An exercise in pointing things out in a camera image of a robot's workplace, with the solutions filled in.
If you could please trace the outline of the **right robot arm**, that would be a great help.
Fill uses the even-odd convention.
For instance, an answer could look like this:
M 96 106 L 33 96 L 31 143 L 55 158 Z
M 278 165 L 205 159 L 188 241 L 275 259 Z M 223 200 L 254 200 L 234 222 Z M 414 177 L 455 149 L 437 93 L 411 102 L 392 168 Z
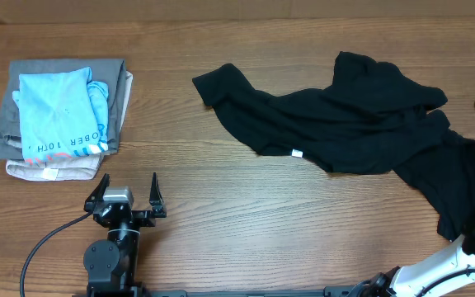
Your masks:
M 415 265 L 358 284 L 354 296 L 441 296 L 475 282 L 475 141 L 449 129 L 442 111 L 416 122 L 415 142 L 429 145 L 394 168 L 440 215 L 450 245 Z

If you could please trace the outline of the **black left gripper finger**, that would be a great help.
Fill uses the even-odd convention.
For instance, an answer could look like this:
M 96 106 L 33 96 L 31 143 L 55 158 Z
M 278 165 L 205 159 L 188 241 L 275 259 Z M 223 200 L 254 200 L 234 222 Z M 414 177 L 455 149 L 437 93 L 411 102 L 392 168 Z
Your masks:
M 86 198 L 83 209 L 87 213 L 92 213 L 94 209 L 96 208 L 96 205 L 99 202 L 103 201 L 103 196 L 105 194 L 105 191 L 107 187 L 110 185 L 110 179 L 111 179 L 110 175 L 108 173 L 105 173 L 102 179 L 100 180 L 99 184 L 97 185 L 97 187 L 92 191 L 89 197 Z
M 149 195 L 149 204 L 152 208 L 153 217 L 155 218 L 166 218 L 167 217 L 167 208 L 165 206 L 162 194 L 158 186 L 158 176 L 157 173 L 153 174 L 152 185 Z

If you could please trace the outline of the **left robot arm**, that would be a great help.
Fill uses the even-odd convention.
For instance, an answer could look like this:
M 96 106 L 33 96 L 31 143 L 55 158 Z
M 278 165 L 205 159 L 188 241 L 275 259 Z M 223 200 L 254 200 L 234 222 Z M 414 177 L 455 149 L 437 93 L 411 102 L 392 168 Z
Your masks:
M 141 228 L 152 228 L 167 209 L 153 174 L 148 198 L 150 208 L 135 210 L 129 187 L 110 186 L 104 175 L 85 200 L 84 210 L 100 226 L 108 229 L 107 238 L 92 243 L 84 252 L 87 271 L 87 296 L 150 296 L 148 289 L 135 280 Z

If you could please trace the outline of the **black t-shirt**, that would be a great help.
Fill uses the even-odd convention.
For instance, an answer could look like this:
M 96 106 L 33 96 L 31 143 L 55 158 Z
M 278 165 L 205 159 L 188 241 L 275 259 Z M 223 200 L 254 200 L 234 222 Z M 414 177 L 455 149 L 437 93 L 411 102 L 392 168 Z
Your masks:
M 398 66 L 341 52 L 332 84 L 273 96 L 233 64 L 193 78 L 203 103 L 238 141 L 263 156 L 296 153 L 326 172 L 388 172 L 440 144 L 447 97 Z

